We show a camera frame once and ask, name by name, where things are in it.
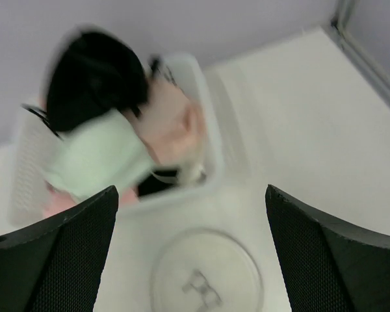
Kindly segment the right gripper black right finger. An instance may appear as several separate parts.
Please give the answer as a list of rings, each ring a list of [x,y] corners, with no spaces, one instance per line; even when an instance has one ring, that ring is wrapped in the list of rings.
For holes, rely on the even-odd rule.
[[[269,185],[266,214],[292,311],[390,311],[390,236]]]

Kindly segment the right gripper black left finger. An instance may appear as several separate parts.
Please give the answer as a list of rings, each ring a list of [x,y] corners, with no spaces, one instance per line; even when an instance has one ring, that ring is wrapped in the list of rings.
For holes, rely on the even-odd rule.
[[[114,186],[0,235],[0,311],[92,311],[112,239]]]

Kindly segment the beige trimmed mesh laundry bag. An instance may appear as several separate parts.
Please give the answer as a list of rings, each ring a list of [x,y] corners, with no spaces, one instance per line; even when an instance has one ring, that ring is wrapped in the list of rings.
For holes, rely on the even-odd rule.
[[[223,231],[186,230],[160,250],[151,270],[152,311],[261,311],[263,277],[250,252]]]

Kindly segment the pink bra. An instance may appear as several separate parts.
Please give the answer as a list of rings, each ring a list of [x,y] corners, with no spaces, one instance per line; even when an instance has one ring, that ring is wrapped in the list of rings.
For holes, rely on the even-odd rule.
[[[83,202],[84,200],[89,199],[98,192],[104,190],[104,188],[94,191],[93,193],[88,194],[87,196],[78,197],[71,192],[66,192],[55,188],[53,185],[48,182],[45,183],[46,189],[49,194],[49,201],[44,207],[43,217],[49,218],[50,216],[59,214],[67,209],[75,207],[78,203]],[[120,191],[118,198],[118,207],[133,205],[138,203],[138,189],[137,187],[130,187]]]

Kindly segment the white plastic basket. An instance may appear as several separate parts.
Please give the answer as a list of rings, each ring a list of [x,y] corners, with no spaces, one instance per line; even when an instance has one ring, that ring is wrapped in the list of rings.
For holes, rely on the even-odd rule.
[[[123,213],[206,195],[224,172],[207,81],[189,53],[143,65],[93,25],[63,39],[42,100],[20,105],[8,216],[26,226],[90,198],[119,193]]]

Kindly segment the right aluminium frame post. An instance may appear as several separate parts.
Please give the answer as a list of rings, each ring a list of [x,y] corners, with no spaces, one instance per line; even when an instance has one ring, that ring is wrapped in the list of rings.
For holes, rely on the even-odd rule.
[[[390,101],[390,1],[338,1],[330,31]]]

